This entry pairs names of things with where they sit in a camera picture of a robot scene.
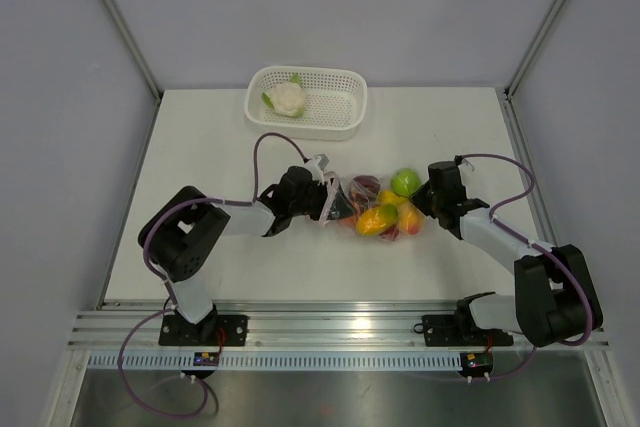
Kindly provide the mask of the clear zip top bag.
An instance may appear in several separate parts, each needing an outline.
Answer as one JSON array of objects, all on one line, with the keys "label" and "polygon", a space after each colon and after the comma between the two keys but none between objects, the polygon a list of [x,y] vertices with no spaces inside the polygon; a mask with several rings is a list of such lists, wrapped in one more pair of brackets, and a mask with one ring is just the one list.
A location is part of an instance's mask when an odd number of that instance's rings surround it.
[{"label": "clear zip top bag", "polygon": [[327,197],[319,217],[324,226],[337,224],[359,237],[388,242],[416,236],[424,228],[426,216],[410,202],[410,196],[422,186],[422,178],[411,167],[386,177],[340,177],[330,172],[325,181]]}]

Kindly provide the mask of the white fake cauliflower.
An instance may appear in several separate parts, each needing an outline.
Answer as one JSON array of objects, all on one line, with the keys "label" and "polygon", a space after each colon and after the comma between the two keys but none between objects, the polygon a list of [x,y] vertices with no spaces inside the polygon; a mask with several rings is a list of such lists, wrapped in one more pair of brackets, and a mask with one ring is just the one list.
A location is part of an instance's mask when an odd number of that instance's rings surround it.
[{"label": "white fake cauliflower", "polygon": [[261,99],[276,114],[291,118],[300,117],[307,104],[307,94],[298,74],[263,92]]}]

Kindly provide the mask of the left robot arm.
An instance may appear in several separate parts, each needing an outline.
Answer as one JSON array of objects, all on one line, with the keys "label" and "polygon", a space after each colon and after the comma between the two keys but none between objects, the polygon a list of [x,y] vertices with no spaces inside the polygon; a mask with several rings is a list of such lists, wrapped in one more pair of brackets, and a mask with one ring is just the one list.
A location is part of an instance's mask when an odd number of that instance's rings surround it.
[{"label": "left robot arm", "polygon": [[143,261],[165,286],[173,312],[165,312],[163,345],[203,345],[220,332],[218,311],[208,289],[196,279],[222,237],[274,237],[296,217],[336,221],[355,207],[340,182],[293,166],[253,201],[205,196],[185,186],[138,234]]}]

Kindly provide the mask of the orange red fake peach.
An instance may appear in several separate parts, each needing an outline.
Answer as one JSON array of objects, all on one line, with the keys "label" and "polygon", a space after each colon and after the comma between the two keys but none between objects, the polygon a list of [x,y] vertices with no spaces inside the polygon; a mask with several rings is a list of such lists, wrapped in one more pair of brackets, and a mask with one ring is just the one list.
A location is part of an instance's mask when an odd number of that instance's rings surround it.
[{"label": "orange red fake peach", "polygon": [[403,204],[398,210],[398,230],[405,235],[416,235],[424,227],[425,216],[414,206]]}]

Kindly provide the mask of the yellow fake fruit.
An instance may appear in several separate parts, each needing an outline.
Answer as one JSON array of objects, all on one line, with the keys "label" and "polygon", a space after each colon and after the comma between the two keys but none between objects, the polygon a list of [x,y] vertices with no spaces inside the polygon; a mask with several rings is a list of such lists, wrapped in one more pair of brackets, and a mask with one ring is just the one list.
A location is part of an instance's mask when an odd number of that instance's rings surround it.
[{"label": "yellow fake fruit", "polygon": [[397,195],[389,189],[381,190],[377,197],[377,203],[379,205],[393,205],[395,207],[399,207],[407,201],[407,198]]}]

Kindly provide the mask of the red fake fruit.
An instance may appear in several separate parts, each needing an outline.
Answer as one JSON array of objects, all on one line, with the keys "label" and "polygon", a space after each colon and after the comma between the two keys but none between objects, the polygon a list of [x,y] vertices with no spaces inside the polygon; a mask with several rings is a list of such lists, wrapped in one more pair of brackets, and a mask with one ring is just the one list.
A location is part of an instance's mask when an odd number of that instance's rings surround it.
[{"label": "red fake fruit", "polygon": [[386,242],[395,242],[400,236],[400,231],[396,225],[393,225],[382,232],[379,237]]}]

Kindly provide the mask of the white perforated plastic basket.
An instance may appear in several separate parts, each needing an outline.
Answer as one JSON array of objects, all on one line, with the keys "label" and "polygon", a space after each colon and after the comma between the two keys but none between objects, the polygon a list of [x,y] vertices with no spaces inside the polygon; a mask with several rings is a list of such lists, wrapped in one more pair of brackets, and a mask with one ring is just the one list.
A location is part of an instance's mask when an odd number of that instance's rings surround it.
[{"label": "white perforated plastic basket", "polygon": [[355,72],[270,66],[252,77],[244,114],[263,131],[296,139],[344,141],[356,133],[367,103],[367,83]]}]

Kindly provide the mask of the right small circuit board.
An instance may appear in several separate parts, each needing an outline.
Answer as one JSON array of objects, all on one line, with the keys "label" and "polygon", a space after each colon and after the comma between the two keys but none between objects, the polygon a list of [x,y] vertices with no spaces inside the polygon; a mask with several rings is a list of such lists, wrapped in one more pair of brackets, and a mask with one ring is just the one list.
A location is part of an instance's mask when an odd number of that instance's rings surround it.
[{"label": "right small circuit board", "polygon": [[494,366],[491,352],[462,353],[460,360],[462,372],[466,376],[483,376],[485,372],[491,373]]}]

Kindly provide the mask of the small circuit board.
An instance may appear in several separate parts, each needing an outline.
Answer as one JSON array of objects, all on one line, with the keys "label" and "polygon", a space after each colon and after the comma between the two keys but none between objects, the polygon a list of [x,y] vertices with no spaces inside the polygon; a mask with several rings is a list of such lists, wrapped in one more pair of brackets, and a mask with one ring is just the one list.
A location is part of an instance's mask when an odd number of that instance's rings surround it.
[{"label": "small circuit board", "polygon": [[220,363],[220,354],[216,352],[195,352],[193,365],[198,367],[217,367]]},{"label": "small circuit board", "polygon": [[494,366],[491,352],[462,353],[460,360],[462,372],[466,376],[483,376],[485,372],[491,373]]}]

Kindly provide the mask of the aluminium mounting rail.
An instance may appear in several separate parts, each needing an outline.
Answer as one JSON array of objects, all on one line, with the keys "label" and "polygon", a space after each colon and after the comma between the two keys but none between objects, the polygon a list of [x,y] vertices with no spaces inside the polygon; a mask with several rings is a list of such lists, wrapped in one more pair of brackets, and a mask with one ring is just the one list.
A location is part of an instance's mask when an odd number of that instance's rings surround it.
[{"label": "aluminium mounting rail", "polygon": [[[114,349],[127,333],[164,302],[107,301],[77,314],[70,349]],[[426,314],[448,314],[452,301],[249,302],[219,301],[222,314],[248,317],[247,351],[423,350],[413,331]]]}]

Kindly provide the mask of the right aluminium frame post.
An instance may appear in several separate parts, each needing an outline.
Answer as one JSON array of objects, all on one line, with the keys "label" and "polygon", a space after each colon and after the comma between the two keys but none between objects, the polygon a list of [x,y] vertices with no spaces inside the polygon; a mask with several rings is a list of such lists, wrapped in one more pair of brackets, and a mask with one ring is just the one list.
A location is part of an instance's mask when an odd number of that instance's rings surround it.
[{"label": "right aluminium frame post", "polygon": [[533,68],[534,63],[541,54],[546,41],[554,30],[556,24],[559,22],[569,2],[570,0],[551,0],[540,24],[536,28],[533,38],[524,51],[511,80],[504,89],[505,96],[510,102],[513,101],[516,93],[529,74],[529,71]]}]

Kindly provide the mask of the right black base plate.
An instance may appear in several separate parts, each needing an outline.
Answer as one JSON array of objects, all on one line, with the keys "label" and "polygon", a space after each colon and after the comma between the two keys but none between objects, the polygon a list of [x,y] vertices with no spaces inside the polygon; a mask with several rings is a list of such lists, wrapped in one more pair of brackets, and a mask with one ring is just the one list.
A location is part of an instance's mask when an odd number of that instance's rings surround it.
[{"label": "right black base plate", "polygon": [[509,347],[513,337],[501,330],[463,331],[453,314],[424,315],[412,331],[422,335],[426,347]]}]

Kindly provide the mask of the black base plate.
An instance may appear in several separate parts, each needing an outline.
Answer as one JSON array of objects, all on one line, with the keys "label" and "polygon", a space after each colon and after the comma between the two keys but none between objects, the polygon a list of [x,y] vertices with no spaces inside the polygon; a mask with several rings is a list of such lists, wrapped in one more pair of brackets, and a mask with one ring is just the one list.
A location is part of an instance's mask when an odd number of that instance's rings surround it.
[{"label": "black base plate", "polygon": [[218,314],[191,324],[178,314],[167,315],[162,320],[158,343],[168,347],[243,347],[248,320],[245,315]]},{"label": "black base plate", "polygon": [[463,331],[453,314],[424,315],[412,331],[422,335],[426,347],[509,347],[513,337],[501,330]]}]

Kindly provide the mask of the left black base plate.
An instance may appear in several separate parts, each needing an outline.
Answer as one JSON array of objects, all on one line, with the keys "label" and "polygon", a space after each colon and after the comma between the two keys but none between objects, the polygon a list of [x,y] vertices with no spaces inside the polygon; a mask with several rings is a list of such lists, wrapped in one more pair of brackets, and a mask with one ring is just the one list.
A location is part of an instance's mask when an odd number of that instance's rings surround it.
[{"label": "left black base plate", "polygon": [[243,347],[248,320],[245,315],[218,314],[191,324],[178,314],[167,315],[162,320],[158,343],[168,347]]}]

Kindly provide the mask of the left aluminium frame post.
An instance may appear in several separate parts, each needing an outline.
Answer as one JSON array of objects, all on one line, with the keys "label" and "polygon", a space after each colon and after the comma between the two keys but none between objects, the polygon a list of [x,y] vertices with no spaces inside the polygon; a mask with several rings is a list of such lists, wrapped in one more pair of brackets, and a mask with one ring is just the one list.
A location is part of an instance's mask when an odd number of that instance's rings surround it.
[{"label": "left aluminium frame post", "polygon": [[104,12],[113,24],[125,50],[134,62],[138,73],[144,80],[154,101],[159,104],[163,97],[163,89],[159,86],[139,43],[133,35],[117,0],[99,0]]}]

